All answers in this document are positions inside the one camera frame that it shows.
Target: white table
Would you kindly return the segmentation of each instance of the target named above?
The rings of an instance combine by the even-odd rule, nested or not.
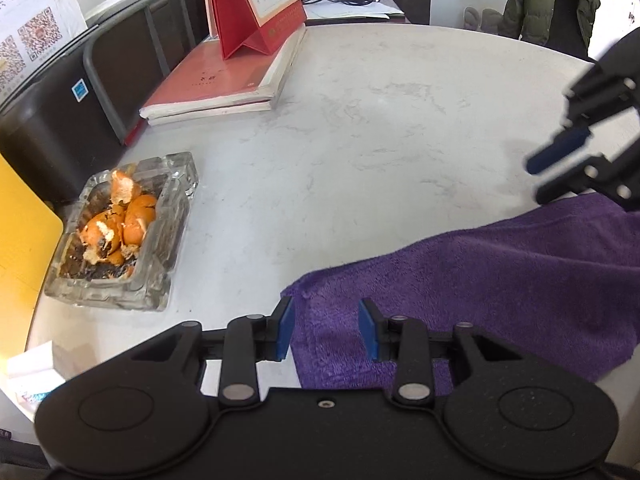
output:
[[[556,130],[562,90],[586,66],[478,32],[309,28],[277,110],[158,126],[127,153],[124,162],[189,150],[200,173],[168,308],[42,298],[30,346],[53,339],[89,366],[186,319],[220,328],[269,313],[310,270],[534,208],[540,180],[522,159]],[[612,155],[637,130],[633,114],[609,121],[589,150]],[[258,373],[263,394],[298,385],[290,357]],[[603,383],[623,416],[639,383],[637,372]]]

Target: screw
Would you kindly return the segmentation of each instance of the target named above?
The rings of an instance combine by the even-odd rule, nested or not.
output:
[[[625,199],[631,198],[631,195],[632,195],[631,190],[624,184],[621,184],[620,186],[618,186],[618,188],[616,189],[616,193],[618,194],[619,197],[625,198]]]
[[[222,395],[229,400],[247,400],[250,399],[255,390],[248,384],[230,384],[222,390]]]
[[[598,176],[598,170],[593,166],[585,166],[584,174],[589,178],[596,178]]]
[[[425,384],[408,383],[398,388],[398,394],[406,400],[423,400],[431,395],[431,389]]]

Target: yellow board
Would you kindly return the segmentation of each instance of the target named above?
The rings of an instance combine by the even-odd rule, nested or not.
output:
[[[0,372],[24,352],[62,222],[0,156]]]

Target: red notebook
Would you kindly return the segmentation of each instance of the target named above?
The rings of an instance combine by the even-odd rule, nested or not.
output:
[[[217,40],[204,41],[168,75],[140,109],[145,119],[273,99],[298,51],[302,25],[270,56],[243,47],[224,60]]]
[[[302,0],[206,0],[214,15],[222,56],[241,46],[273,54],[306,20]]]

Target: label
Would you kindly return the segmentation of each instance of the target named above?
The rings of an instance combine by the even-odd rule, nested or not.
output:
[[[84,79],[81,79],[73,85],[71,87],[71,91],[78,102],[82,101],[82,99],[84,99],[89,93],[89,89],[86,87]]]

